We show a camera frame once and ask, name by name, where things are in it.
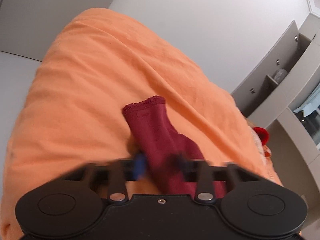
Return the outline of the dark red knit shirt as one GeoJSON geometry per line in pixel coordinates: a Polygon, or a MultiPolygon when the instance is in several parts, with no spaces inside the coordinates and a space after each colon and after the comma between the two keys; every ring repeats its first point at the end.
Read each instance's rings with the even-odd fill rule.
{"type": "Polygon", "coordinates": [[[194,197],[196,184],[184,181],[178,159],[184,156],[203,160],[204,156],[195,142],[172,126],[165,99],[152,96],[142,102],[128,104],[122,114],[138,149],[145,155],[149,176],[159,191],[194,197]]]}

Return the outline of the pink patterned bed sheet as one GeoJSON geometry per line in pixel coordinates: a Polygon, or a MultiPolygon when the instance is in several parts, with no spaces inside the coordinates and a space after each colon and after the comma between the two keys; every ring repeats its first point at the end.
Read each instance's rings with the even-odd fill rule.
{"type": "Polygon", "coordinates": [[[261,144],[261,141],[260,141],[258,135],[255,133],[255,131],[253,131],[252,128],[253,128],[253,127],[257,127],[257,126],[255,126],[255,125],[254,125],[251,121],[249,121],[248,119],[246,119],[246,121],[247,121],[248,126],[249,126],[250,129],[251,129],[254,143],[255,143],[255,145],[256,145],[257,148],[258,148],[258,151],[259,151],[259,154],[260,154],[261,159],[262,159],[262,161],[263,161],[263,164],[264,164],[264,166],[265,166],[266,169],[267,169],[268,179],[273,180],[272,167],[271,167],[271,164],[272,164],[272,161],[271,161],[272,152],[271,152],[271,150],[268,148],[267,145],[264,145],[264,146],[263,146],[263,145],[261,144]]]}

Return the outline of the red plush item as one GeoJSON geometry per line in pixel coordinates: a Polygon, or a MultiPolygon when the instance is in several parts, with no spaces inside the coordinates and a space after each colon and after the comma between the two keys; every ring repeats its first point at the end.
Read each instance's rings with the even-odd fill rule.
{"type": "Polygon", "coordinates": [[[252,129],[258,135],[258,137],[261,141],[261,144],[263,146],[266,145],[267,142],[269,141],[269,138],[270,138],[268,131],[262,127],[253,127],[252,129]]]}

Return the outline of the orange bed blanket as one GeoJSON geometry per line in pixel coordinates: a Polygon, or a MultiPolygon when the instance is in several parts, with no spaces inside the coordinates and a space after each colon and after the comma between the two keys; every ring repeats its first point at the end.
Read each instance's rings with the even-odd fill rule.
{"type": "Polygon", "coordinates": [[[38,68],[7,145],[3,239],[301,239],[306,204],[268,179],[246,118],[178,49],[136,20],[89,9],[57,36],[38,68]],[[122,114],[165,99],[176,131],[211,166],[239,165],[260,177],[247,202],[168,202],[144,176],[126,183],[129,201],[106,203],[61,176],[138,151],[122,114]]]}

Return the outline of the grey built-in wardrobe unit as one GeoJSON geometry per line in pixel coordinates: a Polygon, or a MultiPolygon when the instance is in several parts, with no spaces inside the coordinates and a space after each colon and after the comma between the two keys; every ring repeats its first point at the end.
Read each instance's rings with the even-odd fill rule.
{"type": "Polygon", "coordinates": [[[319,109],[293,113],[319,84],[319,18],[291,22],[232,96],[242,114],[270,133],[272,163],[285,187],[300,195],[308,216],[302,231],[319,239],[319,109]],[[276,83],[279,68],[288,75],[276,83]]]}

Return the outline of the clear bag in wardrobe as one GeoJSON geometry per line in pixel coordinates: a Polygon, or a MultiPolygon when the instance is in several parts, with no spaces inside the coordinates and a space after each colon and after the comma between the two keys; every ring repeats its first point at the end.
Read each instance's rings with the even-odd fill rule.
{"type": "Polygon", "coordinates": [[[276,72],[273,75],[273,79],[274,81],[276,81],[276,83],[280,84],[285,77],[288,75],[288,72],[286,69],[284,68],[279,68],[278,70],[276,70],[276,72]]]}

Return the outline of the light blue left curtain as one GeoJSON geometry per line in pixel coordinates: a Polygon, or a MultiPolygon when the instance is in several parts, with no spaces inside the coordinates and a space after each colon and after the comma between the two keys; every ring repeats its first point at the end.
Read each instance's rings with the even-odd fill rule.
{"type": "Polygon", "coordinates": [[[303,117],[312,114],[320,105],[320,83],[293,113],[303,113],[303,117]]]}

